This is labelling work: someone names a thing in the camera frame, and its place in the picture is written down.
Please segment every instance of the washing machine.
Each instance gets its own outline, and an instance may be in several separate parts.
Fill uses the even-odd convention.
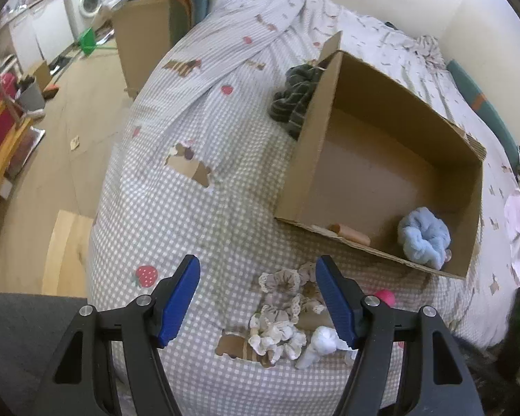
[[[73,37],[76,39],[91,26],[104,0],[64,0]]]

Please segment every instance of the gingham bedsheet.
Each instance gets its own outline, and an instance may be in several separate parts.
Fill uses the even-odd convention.
[[[466,281],[434,277],[377,260],[273,218],[295,141],[267,107],[285,71],[316,59],[343,31],[347,51],[373,64],[462,127],[487,148],[478,246]],[[200,59],[186,76],[168,61]],[[365,292],[389,288],[397,306],[437,308],[449,327],[484,346],[505,333],[516,283],[503,206],[516,187],[498,140],[463,101],[435,39],[411,39],[381,21],[330,0],[229,0],[188,33],[160,62],[131,109],[114,147],[92,231],[89,301],[121,307],[150,290],[135,270],[159,277],[196,255],[202,277],[178,337],[160,351],[184,415],[332,414],[350,368],[343,354],[298,371],[214,354],[222,330],[245,335],[261,300],[262,272],[298,267],[331,254]],[[212,169],[211,185],[165,165],[171,146],[191,145]],[[115,364],[125,383],[122,351]],[[401,349],[395,346],[383,404],[396,397]]]

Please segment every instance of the dark green cloth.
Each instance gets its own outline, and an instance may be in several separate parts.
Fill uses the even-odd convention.
[[[290,68],[285,75],[285,90],[275,94],[268,113],[273,120],[286,123],[287,132],[298,139],[322,69],[302,64]]]

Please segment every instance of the white cabinet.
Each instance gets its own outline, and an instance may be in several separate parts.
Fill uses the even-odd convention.
[[[0,29],[0,49],[3,54],[16,55],[23,72],[43,60],[29,11]]]
[[[30,11],[40,51],[46,62],[51,63],[75,40],[64,0],[42,0]]]

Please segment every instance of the cardboard box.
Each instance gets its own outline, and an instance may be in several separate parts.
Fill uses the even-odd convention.
[[[112,16],[127,93],[135,98],[171,48],[169,0],[131,0]]]
[[[464,279],[480,220],[485,149],[392,78],[341,51],[341,33],[320,54],[327,68],[306,113],[276,218],[352,248]],[[405,259],[397,225],[427,206],[451,233],[452,259],[441,271]],[[370,247],[326,229],[341,223]]]
[[[48,68],[46,61],[39,61],[33,64],[24,76],[27,75],[35,77],[41,92],[52,80],[52,75],[50,74],[50,69]]]

